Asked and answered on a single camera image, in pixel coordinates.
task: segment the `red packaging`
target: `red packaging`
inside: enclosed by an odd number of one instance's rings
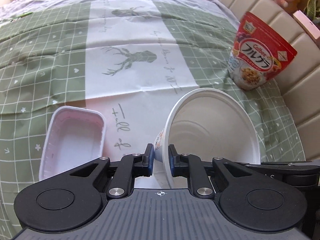
[[[265,22],[247,12],[233,44],[228,71],[235,84],[251,90],[274,78],[297,51]]]

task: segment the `calbee logo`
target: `calbee logo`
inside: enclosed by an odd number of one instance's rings
[[[270,50],[257,39],[243,39],[239,45],[239,51],[239,58],[260,72],[270,70],[273,65]]]

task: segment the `beige cushioned headboard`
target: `beige cushioned headboard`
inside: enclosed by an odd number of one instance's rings
[[[307,160],[320,158],[320,49],[296,21],[271,0],[220,0],[240,20],[250,11],[298,52],[277,77],[281,94],[290,109]]]

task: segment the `white plastic bowl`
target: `white plastic bowl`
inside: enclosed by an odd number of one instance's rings
[[[102,156],[106,121],[88,109],[62,106],[54,113],[45,138],[39,180]]]
[[[174,144],[178,154],[198,155],[202,161],[210,162],[219,156],[260,164],[259,141],[248,114],[231,96],[213,88],[200,88],[184,95],[171,110],[154,143],[155,159],[163,162],[164,167],[163,171],[154,172],[159,183],[165,184],[165,173],[170,188],[185,187],[183,179],[171,176],[169,144]]]

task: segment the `pink plastic container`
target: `pink plastic container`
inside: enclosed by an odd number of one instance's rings
[[[45,138],[39,180],[101,157],[105,134],[101,113],[72,106],[57,109]]]

